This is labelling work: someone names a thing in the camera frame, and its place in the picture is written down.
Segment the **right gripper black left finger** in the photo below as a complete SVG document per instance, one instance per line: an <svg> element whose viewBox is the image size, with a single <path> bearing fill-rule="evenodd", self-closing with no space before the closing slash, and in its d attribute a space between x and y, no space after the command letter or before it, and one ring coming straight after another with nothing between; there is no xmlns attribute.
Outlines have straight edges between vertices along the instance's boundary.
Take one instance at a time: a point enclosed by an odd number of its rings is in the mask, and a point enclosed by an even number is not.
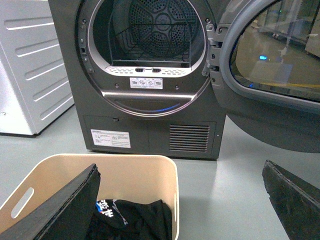
<svg viewBox="0 0 320 240"><path fill-rule="evenodd" d="M0 234L2 240L84 240L101 182L96 164Z"/></svg>

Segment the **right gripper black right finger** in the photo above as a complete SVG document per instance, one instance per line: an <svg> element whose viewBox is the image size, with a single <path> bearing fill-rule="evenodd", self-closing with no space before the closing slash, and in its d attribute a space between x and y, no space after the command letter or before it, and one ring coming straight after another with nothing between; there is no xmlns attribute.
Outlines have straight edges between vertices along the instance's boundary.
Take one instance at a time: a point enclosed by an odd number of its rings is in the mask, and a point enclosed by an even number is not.
<svg viewBox="0 0 320 240"><path fill-rule="evenodd" d="M262 170L270 203L290 240L320 238L320 189L271 160Z"/></svg>

